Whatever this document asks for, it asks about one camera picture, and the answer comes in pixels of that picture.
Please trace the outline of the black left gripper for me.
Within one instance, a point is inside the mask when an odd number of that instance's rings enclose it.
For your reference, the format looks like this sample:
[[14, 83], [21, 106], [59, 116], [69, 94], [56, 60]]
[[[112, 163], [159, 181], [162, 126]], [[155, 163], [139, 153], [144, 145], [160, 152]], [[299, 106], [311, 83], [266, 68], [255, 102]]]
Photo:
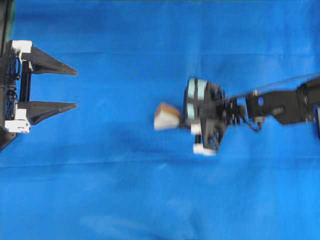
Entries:
[[24, 61], [33, 74], [78, 74], [72, 67], [34, 47], [30, 40], [10, 40], [0, 58], [0, 127], [8, 133], [29, 133], [30, 124], [37, 125], [77, 107], [76, 103], [68, 102], [18, 102], [16, 81], [22, 76]]

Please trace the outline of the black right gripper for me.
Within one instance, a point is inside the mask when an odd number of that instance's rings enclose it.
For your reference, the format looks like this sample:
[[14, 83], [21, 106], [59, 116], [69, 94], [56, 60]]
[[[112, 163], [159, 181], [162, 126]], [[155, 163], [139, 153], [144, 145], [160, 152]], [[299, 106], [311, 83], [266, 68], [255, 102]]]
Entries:
[[224, 100], [225, 95], [221, 87], [208, 81], [203, 107], [200, 109], [200, 120], [190, 126], [185, 125], [183, 120], [183, 126], [189, 128], [195, 136], [194, 154], [212, 156], [219, 150], [227, 128], [222, 118]]

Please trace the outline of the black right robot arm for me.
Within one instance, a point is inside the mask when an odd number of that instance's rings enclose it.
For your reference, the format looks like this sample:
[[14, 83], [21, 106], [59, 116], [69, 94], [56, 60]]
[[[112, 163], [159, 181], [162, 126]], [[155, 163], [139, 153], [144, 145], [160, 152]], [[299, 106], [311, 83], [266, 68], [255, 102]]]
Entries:
[[188, 79], [184, 91], [183, 113], [179, 127], [195, 136], [193, 152], [213, 155], [220, 147], [228, 126], [244, 123], [255, 132], [262, 129], [266, 117], [281, 125], [315, 121], [315, 108], [320, 105], [320, 78], [316, 76], [294, 90], [274, 90], [259, 94], [226, 97], [220, 85], [201, 78]]

